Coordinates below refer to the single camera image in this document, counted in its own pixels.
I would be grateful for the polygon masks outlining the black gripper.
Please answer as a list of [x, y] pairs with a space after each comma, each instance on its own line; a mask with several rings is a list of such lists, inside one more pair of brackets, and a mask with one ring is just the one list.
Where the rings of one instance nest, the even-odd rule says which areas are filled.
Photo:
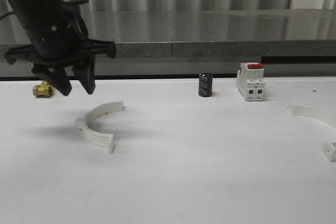
[[9, 0], [30, 44], [5, 52], [9, 64], [25, 61], [34, 64], [31, 72], [49, 82], [62, 95], [72, 86], [65, 67], [72, 66], [75, 77], [88, 94], [95, 90], [95, 56], [114, 58], [114, 41], [90, 39], [79, 5], [87, 0]]

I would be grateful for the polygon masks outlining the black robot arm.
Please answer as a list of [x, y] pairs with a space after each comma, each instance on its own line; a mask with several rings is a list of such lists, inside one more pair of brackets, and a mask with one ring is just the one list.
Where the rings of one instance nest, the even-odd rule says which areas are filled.
[[114, 41], [89, 38], [79, 5], [85, 0], [7, 0], [30, 44], [10, 48], [4, 57], [33, 63], [32, 74], [68, 96], [72, 86], [65, 68], [71, 67], [88, 94], [95, 90], [96, 55], [114, 58]]

